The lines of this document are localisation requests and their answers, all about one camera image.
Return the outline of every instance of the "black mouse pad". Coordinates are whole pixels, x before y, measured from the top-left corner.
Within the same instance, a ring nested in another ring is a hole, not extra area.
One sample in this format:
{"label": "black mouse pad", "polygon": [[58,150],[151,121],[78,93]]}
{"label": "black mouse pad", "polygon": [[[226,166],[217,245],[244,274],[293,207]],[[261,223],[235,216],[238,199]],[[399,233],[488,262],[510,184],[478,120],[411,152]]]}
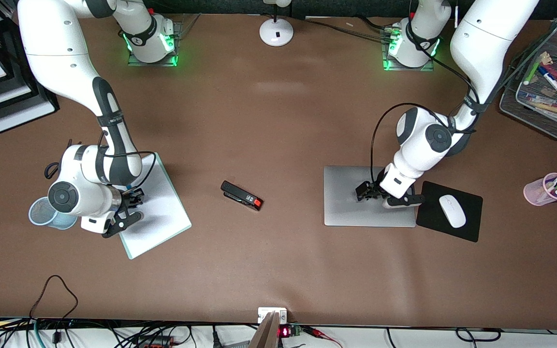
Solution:
{"label": "black mouse pad", "polygon": [[[423,182],[421,194],[425,196],[425,203],[418,207],[416,225],[444,232],[451,236],[458,236],[470,242],[476,243],[478,241],[480,215],[483,210],[483,198],[481,196],[443,187],[429,181]],[[447,194],[455,196],[466,214],[466,224],[458,229],[451,226],[440,205],[440,197]]]}

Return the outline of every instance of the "desk lamp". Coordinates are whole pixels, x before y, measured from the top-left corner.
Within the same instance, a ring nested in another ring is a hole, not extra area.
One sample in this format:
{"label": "desk lamp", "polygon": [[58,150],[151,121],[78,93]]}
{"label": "desk lamp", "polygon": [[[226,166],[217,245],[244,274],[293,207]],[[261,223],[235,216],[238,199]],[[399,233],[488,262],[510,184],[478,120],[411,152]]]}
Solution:
{"label": "desk lamp", "polygon": [[293,27],[282,18],[277,18],[279,7],[287,7],[292,0],[264,0],[264,3],[274,6],[274,17],[266,20],[259,28],[259,37],[269,46],[283,46],[292,41]]}

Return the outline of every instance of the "pen holder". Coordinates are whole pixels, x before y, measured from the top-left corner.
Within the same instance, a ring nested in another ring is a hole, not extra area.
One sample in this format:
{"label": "pen holder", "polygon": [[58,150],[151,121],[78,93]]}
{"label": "pen holder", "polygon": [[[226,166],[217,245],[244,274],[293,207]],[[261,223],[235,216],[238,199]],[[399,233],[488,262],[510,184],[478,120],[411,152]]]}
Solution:
{"label": "pen holder", "polygon": [[533,181],[524,187],[524,197],[532,205],[546,205],[547,203],[557,202],[554,192],[547,192],[546,183],[557,177],[557,173],[549,173],[544,178]]}

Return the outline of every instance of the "white mouse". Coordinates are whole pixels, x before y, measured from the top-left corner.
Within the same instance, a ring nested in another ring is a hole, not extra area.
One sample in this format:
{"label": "white mouse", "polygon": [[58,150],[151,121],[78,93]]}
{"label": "white mouse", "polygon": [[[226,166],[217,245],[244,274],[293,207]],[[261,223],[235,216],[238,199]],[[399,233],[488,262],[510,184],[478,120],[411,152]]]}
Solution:
{"label": "white mouse", "polygon": [[466,214],[461,208],[459,202],[457,202],[457,198],[455,198],[455,196],[451,196],[450,194],[441,196],[440,205],[442,206],[442,211],[451,226],[458,229],[466,224]]}

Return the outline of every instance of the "white board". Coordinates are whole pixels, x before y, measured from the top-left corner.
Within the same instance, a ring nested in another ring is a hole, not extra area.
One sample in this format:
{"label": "white board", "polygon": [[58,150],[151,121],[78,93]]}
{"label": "white board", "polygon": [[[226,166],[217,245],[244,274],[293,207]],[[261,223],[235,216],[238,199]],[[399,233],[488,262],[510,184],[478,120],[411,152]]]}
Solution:
{"label": "white board", "polygon": [[[143,158],[143,170],[139,179],[132,183],[133,186],[146,176],[152,158],[152,155]],[[192,226],[158,154],[152,172],[141,188],[145,194],[143,204],[131,209],[131,212],[141,211],[143,220],[119,233],[131,260]]]}

